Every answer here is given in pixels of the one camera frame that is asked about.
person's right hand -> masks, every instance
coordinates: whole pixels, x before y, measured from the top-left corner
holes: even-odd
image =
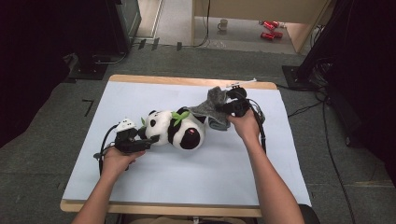
[[[244,141],[252,137],[258,139],[260,129],[251,109],[242,118],[229,115],[227,116],[227,120],[233,124],[236,132]]]

red object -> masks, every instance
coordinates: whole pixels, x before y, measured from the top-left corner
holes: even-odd
[[[279,27],[279,22],[277,21],[269,21],[275,28]]]
[[[272,35],[274,35],[275,38],[282,38],[283,33],[273,31]]]
[[[267,34],[265,32],[262,32],[261,38],[267,39],[267,40],[273,40],[274,39],[274,35],[273,34]]]
[[[267,28],[268,30],[270,30],[270,31],[274,31],[274,30],[275,30],[275,26],[274,26],[273,24],[271,24],[271,22],[269,22],[269,21],[264,21],[264,22],[262,23],[262,25],[263,25],[265,28]]]

black tape mark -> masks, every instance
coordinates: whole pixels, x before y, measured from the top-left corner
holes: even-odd
[[[142,39],[142,41],[140,41],[140,44],[139,44],[139,49],[144,48],[145,45],[146,45],[146,39]]]
[[[85,115],[84,115],[84,117],[87,117],[88,114],[89,114],[90,111],[91,111],[91,108],[92,108],[92,106],[93,106],[93,102],[95,102],[95,101],[94,101],[94,100],[82,99],[82,102],[90,102],[90,106],[88,107],[88,110],[87,110],[87,112],[86,112]]]
[[[160,38],[159,38],[159,37],[157,37],[157,38],[154,39],[154,43],[152,44],[151,50],[157,49],[157,47],[158,47],[158,42],[160,42]]]
[[[177,51],[181,50],[181,42],[177,42]]]

green bamboo leaf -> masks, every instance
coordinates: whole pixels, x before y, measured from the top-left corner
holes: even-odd
[[[180,115],[177,112],[172,111],[172,119],[178,119],[178,117],[180,117]]]
[[[180,119],[185,119],[186,117],[188,117],[190,114],[190,111],[184,111],[183,113],[181,113],[180,115]]]
[[[174,127],[176,127],[180,123],[180,121],[181,121],[181,119],[177,119],[175,124],[174,124]]]

black cable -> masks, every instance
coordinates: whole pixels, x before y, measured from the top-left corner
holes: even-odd
[[[116,224],[123,224],[125,221],[125,214],[118,214]]]
[[[317,33],[315,34],[315,37],[314,37],[313,39],[312,39],[312,34],[313,34],[313,33],[311,33],[311,36],[310,36],[310,39],[309,39],[309,45],[310,45],[311,48],[312,48],[312,47],[315,45],[315,43],[317,42],[318,37],[321,35],[321,33],[322,33],[322,31],[323,31],[323,28],[324,28],[324,25],[318,25],[318,26],[317,26],[318,31],[317,31]]]
[[[119,62],[121,62],[121,61],[125,58],[126,54],[127,54],[127,53],[124,53],[124,54],[122,55],[122,57],[121,57],[120,59],[116,60],[116,61],[106,62],[106,63],[99,63],[99,62],[94,62],[94,63],[96,63],[96,64],[114,64],[114,63],[119,63]]]
[[[210,7],[207,9],[207,15],[206,15],[206,23],[205,23],[205,17],[202,17],[202,22],[204,24],[204,27],[206,29],[206,41],[209,41],[209,43],[205,46],[205,48],[207,48],[210,45],[210,39],[209,39],[209,11],[210,11]]]
[[[117,126],[118,125],[114,125],[113,127],[111,127],[108,131],[107,131],[107,133],[106,133],[106,135],[105,135],[105,138],[103,139],[103,142],[102,142],[102,147],[100,148],[100,154],[99,154],[99,158],[98,158],[98,160],[99,160],[99,174],[101,175],[102,174],[102,169],[103,169],[103,156],[104,156],[104,151],[106,150],[106,148],[105,148],[105,143],[106,143],[106,140],[107,140],[107,137],[108,137],[108,135],[110,134],[110,132],[111,131],[113,131],[113,129],[115,129],[115,128],[117,128]]]
[[[319,87],[317,87],[316,89],[290,88],[290,87],[282,86],[282,85],[279,85],[279,84],[276,84],[276,86],[278,88],[282,88],[282,89],[289,90],[289,91],[317,91],[319,89]]]
[[[201,47],[204,43],[206,43],[207,39],[209,38],[209,13],[210,13],[210,0],[209,3],[207,4],[207,14],[206,14],[206,36],[204,40],[202,41],[201,44],[198,46],[188,46],[188,47],[193,47],[193,48],[199,48]]]
[[[354,4],[355,4],[355,0],[352,0],[352,4],[350,5],[349,13],[348,13],[348,15],[347,15],[346,36],[345,36],[345,38],[344,38],[344,46],[347,45],[347,31],[348,31],[348,29],[349,29],[349,22],[350,22],[350,17],[351,17],[351,15],[352,15],[352,9],[353,9]]]
[[[355,221],[355,216],[354,216],[354,214],[353,214],[353,210],[352,210],[352,206],[351,206],[351,204],[350,204],[349,197],[347,196],[347,190],[346,190],[346,188],[345,188],[345,186],[344,186],[343,179],[341,178],[341,175],[340,175],[340,173],[338,172],[337,166],[335,165],[334,157],[332,156],[332,149],[330,148],[330,142],[329,142],[329,133],[328,133],[328,130],[327,130],[327,121],[326,121],[325,105],[326,105],[326,103],[323,102],[322,113],[323,113],[324,132],[325,132],[325,135],[326,135],[327,149],[328,149],[328,151],[329,151],[329,155],[330,155],[330,158],[331,158],[331,160],[332,160],[332,166],[334,167],[334,171],[335,171],[335,173],[337,174],[338,181],[340,182],[341,188],[342,188],[342,190],[343,190],[343,192],[344,192],[344,196],[345,196],[345,198],[346,198],[347,207],[348,207],[348,209],[349,209],[349,214],[350,214],[350,216],[351,216],[351,218],[352,218],[352,223],[355,224],[355,223],[356,223],[356,221]]]
[[[322,94],[324,95],[324,99],[320,99],[320,98],[318,97],[317,93],[322,93]],[[315,98],[317,98],[317,100],[320,101],[320,102],[324,102],[324,100],[326,99],[326,97],[327,97],[327,94],[324,93],[324,92],[322,92],[322,91],[316,91],[316,92],[315,92]]]
[[[305,107],[303,107],[303,108],[297,109],[297,110],[294,111],[293,113],[289,114],[289,115],[288,115],[288,118],[291,118],[291,117],[296,116],[296,115],[298,115],[298,114],[304,113],[305,111],[309,110],[310,108],[315,107],[315,106],[317,106],[317,105],[320,105],[321,103],[322,103],[322,102],[319,101],[319,102],[317,102],[317,103],[314,104],[314,105],[309,105],[309,106],[305,106]]]
[[[331,65],[329,65],[328,63],[321,64],[320,66],[318,66],[318,64],[315,65],[315,67],[313,69],[313,74],[314,74],[315,79],[313,79],[312,82],[314,82],[316,85],[318,85],[320,87],[328,86],[328,82],[324,78],[324,76],[326,75],[327,71],[329,71],[330,68],[331,68]]]
[[[250,109],[253,111],[254,118],[256,119],[256,122],[259,125],[262,149],[264,150],[265,153],[267,153],[267,146],[265,145],[266,137],[265,137],[264,128],[262,127],[262,123],[261,123],[261,121],[262,121],[261,116],[258,114],[258,112],[256,110],[253,109],[252,105],[250,105]]]

